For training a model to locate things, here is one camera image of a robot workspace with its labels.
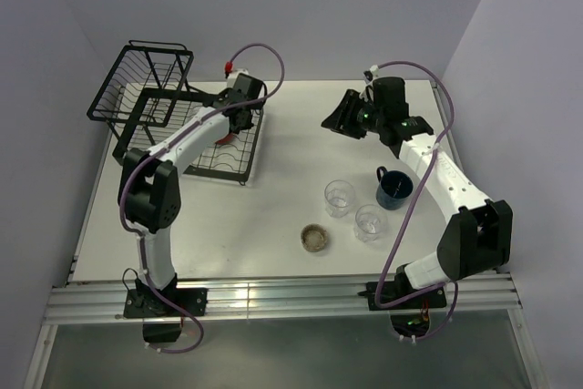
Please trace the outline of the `red mug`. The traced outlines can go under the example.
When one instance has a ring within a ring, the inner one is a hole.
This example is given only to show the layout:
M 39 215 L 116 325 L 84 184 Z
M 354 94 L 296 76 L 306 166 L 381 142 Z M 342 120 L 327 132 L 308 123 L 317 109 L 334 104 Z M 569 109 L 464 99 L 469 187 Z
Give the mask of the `red mug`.
M 221 138 L 220 140 L 217 140 L 215 142 L 215 144 L 217 146 L 223 146 L 223 145 L 228 145 L 232 142 L 232 140 L 234 140 L 235 135 L 233 133 L 228 134 L 227 136 L 225 136 L 224 138 Z

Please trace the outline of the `clear plastic cup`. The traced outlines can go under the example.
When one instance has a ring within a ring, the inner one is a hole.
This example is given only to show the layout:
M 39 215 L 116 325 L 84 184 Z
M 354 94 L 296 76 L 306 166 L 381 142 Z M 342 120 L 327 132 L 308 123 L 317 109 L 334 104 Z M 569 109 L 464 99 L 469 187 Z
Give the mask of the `clear plastic cup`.
M 355 190 L 345 180 L 333 180 L 324 189 L 325 209 L 332 218 L 347 215 L 355 200 Z
M 383 209 L 372 204 L 363 205 L 354 216 L 354 235 L 362 242 L 376 241 L 385 231 L 385 221 Z

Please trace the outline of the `dark blue mug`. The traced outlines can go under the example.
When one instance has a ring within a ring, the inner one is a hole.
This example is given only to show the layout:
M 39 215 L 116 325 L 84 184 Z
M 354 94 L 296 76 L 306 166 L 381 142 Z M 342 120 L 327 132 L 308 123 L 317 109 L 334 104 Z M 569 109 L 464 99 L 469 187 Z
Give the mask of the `dark blue mug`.
M 399 170 L 388 170 L 381 166 L 376 170 L 378 186 L 375 198 L 385 210 L 400 209 L 413 193 L 414 183 L 409 176 Z

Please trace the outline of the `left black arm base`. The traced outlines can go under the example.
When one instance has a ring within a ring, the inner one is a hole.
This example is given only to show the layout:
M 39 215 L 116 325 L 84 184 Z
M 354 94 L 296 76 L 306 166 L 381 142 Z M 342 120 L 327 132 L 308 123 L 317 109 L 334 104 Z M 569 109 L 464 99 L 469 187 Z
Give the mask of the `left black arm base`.
M 184 322 L 190 319 L 184 312 L 194 317 L 205 314 L 208 295 L 206 288 L 179 288 L 177 277 L 174 277 L 166 288 L 159 291 L 161 296 L 171 302 L 168 304 L 139 278 L 129 287 L 125 280 L 128 271 L 136 273 L 134 269 L 127 268 L 122 276 L 122 283 L 127 291 L 123 318 L 144 320 L 142 336 L 146 343 L 170 345 L 178 340 Z

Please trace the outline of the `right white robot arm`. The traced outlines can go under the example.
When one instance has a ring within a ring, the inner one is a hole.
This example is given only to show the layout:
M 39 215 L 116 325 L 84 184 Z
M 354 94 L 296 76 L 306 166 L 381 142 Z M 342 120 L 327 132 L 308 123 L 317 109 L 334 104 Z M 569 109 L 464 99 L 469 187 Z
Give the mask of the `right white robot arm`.
M 322 127 L 349 138 L 378 135 L 428 190 L 446 227 L 433 253 L 396 275 L 395 299 L 412 307 L 436 284 L 456 282 L 508 263 L 513 211 L 493 201 L 457 167 L 422 117 L 412 116 L 400 77 L 375 79 L 363 92 L 347 90 Z

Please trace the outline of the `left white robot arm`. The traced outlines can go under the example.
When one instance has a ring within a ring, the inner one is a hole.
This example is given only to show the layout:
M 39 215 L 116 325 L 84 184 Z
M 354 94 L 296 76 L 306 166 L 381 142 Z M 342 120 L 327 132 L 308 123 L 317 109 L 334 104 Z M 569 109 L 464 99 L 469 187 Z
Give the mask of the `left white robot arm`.
M 230 74 L 227 88 L 200 100 L 181 128 L 147 148 L 131 148 L 122 161 L 118 206 L 122 227 L 138 236 L 139 280 L 150 286 L 145 305 L 167 315 L 178 303 L 168 287 L 177 273 L 171 258 L 170 228 L 179 215 L 179 178 L 207 147 L 253 127 L 253 113 L 268 96 L 264 82 L 244 70 Z

